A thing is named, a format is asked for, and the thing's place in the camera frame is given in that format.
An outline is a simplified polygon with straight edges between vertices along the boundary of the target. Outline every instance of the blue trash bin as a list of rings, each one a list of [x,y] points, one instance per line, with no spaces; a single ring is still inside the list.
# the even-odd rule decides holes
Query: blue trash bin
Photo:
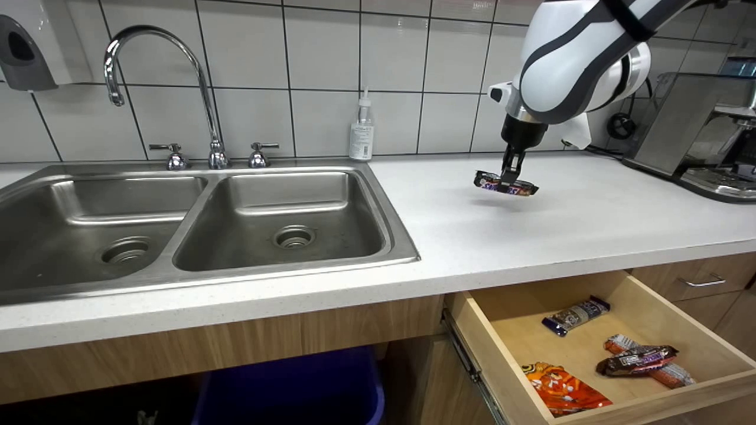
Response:
[[[210,373],[194,425],[381,425],[374,348]]]

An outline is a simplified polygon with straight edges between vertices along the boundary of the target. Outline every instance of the soap dispenser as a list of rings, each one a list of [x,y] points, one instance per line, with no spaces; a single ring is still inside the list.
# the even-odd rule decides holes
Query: soap dispenser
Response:
[[[361,92],[356,104],[356,118],[349,126],[349,159],[370,161],[375,141],[374,104],[368,91]]]

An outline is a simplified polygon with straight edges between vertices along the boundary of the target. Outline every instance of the sink basin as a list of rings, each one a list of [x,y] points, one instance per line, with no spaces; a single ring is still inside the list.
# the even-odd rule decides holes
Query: sink basin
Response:
[[[0,303],[411,262],[366,165],[47,168],[0,192]]]
[[[175,265],[190,272],[337,262],[390,246],[368,187],[349,171],[236,174],[199,216]]]
[[[109,281],[152,265],[199,178],[57,178],[0,202],[0,289]]]

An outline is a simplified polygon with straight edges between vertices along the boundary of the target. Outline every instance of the kitchen counter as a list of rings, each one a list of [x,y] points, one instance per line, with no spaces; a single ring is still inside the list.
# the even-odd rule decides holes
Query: kitchen counter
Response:
[[[499,157],[370,163],[421,262],[0,307],[0,353],[756,252],[756,205],[701,199],[587,153],[532,153],[540,187],[473,187]],[[30,171],[0,171],[10,185]]]

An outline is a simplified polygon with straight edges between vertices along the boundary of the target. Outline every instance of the sink drain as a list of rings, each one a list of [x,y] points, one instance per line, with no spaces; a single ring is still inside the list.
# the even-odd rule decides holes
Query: sink drain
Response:
[[[146,239],[120,239],[101,252],[101,262],[105,265],[133,262],[146,256],[146,251],[148,251]]]
[[[275,236],[279,248],[305,248],[314,242],[314,235],[305,224],[281,226]]]

